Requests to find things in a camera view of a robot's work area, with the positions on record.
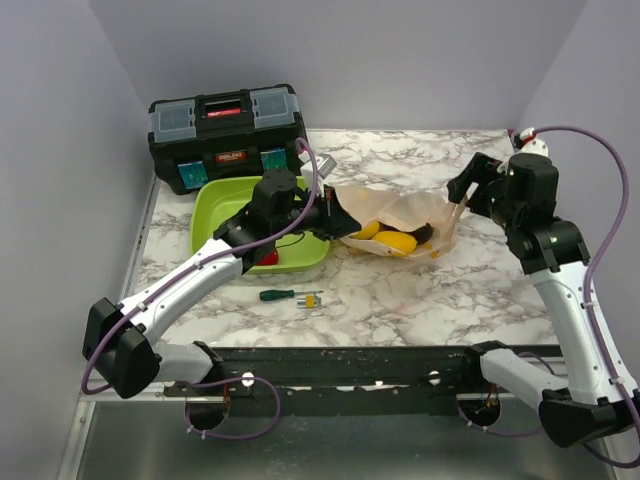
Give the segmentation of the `yellow fake mango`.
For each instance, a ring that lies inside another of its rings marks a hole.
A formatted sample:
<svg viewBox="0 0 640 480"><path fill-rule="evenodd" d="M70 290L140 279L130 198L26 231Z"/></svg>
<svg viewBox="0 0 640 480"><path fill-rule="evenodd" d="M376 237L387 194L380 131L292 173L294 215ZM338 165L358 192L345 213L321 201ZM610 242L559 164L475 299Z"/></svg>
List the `yellow fake mango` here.
<svg viewBox="0 0 640 480"><path fill-rule="evenodd" d="M416 238L400 231L379 231L373 236L372 240L385 247L391 256L396 257L409 256L417 248Z"/></svg>

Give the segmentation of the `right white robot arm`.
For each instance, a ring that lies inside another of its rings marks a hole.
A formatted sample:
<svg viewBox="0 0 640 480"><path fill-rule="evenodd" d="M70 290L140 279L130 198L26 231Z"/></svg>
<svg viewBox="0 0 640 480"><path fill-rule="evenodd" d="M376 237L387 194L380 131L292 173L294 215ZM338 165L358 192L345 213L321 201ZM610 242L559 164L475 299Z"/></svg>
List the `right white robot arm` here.
<svg viewBox="0 0 640 480"><path fill-rule="evenodd" d="M544 155L519 152L500 162L477 153L447 189L450 202L503 229L547 309L566 367L565 377L556 377L501 342L483 342L466 348L461 382L474 392L491 384L506 389L567 448L629 429L639 418L639 385L596 303L587 277L594 262L581 231L554 213L558 180Z"/></svg>

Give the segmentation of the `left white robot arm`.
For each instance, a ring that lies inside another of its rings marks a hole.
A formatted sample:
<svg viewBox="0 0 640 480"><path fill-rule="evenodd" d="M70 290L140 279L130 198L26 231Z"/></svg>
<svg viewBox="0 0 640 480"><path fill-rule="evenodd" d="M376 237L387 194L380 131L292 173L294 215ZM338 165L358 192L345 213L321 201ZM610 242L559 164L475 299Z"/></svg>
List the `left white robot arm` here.
<svg viewBox="0 0 640 480"><path fill-rule="evenodd" d="M224 221L191 258L145 291L114 303L102 298L88 313L82 354L88 372L129 399L155 381L187 382L201 395L222 380L213 351L193 342L159 353L155 344L191 307L218 287L244 275L275 249L281 237L309 232L334 240L361 230L334 188L303 190L286 169L266 171L250 201Z"/></svg>

